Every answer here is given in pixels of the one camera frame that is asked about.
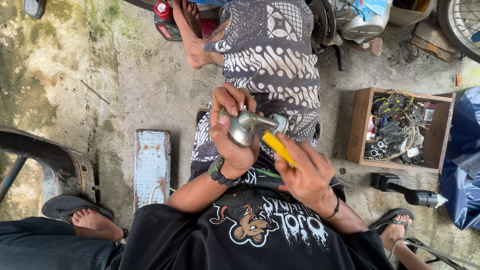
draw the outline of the fingernail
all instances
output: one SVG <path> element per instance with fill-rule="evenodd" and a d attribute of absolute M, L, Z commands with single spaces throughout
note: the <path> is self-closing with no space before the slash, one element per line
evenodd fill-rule
<path fill-rule="evenodd" d="M 220 125 L 225 125 L 228 122 L 228 116 L 222 115 L 220 119 L 218 119 L 218 123 Z"/>

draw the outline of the black and white batik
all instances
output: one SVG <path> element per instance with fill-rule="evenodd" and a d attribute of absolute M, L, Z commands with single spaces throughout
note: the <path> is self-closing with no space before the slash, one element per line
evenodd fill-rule
<path fill-rule="evenodd" d="M 301 0 L 242 0 L 225 8 L 231 17 L 223 39 L 205 44 L 204 50 L 223 55 L 225 81 L 250 91 L 258 111 L 287 116 L 287 135 L 311 142 L 320 78 L 310 44 L 310 8 Z M 192 160 L 210 161 L 218 155 L 208 135 L 209 115 L 198 124 Z M 261 141 L 260 146 L 273 158 L 267 144 Z"/>

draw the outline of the blue tarp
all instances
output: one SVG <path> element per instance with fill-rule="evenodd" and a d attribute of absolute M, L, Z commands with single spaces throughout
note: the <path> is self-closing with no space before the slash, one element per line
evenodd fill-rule
<path fill-rule="evenodd" d="M 455 226 L 480 230 L 480 86 L 455 103 L 440 175 L 442 195 Z"/>

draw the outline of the hand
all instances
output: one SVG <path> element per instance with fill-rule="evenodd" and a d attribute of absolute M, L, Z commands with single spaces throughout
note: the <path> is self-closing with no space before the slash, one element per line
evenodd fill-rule
<path fill-rule="evenodd" d="M 317 153 L 308 143 L 297 143 L 282 133 L 277 133 L 277 138 L 296 165 L 296 168 L 290 167 L 285 159 L 275 153 L 275 168 L 289 192 L 320 216 L 330 216 L 336 207 L 336 198 L 329 186 L 335 169 L 326 155 Z"/>
<path fill-rule="evenodd" d="M 231 83 L 223 83 L 213 91 L 209 134 L 218 152 L 225 158 L 220 172 L 228 179 L 242 176 L 252 167 L 260 152 L 258 135 L 255 135 L 251 146 L 241 148 L 228 138 L 229 117 L 220 117 L 223 107 L 231 116 L 237 117 L 244 106 L 247 106 L 247 110 L 255 110 L 257 107 L 257 103 L 245 88 L 238 89 Z"/>

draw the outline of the oil bottle label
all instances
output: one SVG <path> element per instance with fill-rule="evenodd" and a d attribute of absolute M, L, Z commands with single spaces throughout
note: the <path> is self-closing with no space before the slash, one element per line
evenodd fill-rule
<path fill-rule="evenodd" d="M 169 25 L 158 25 L 158 30 L 166 39 L 181 40 L 180 31 Z"/>

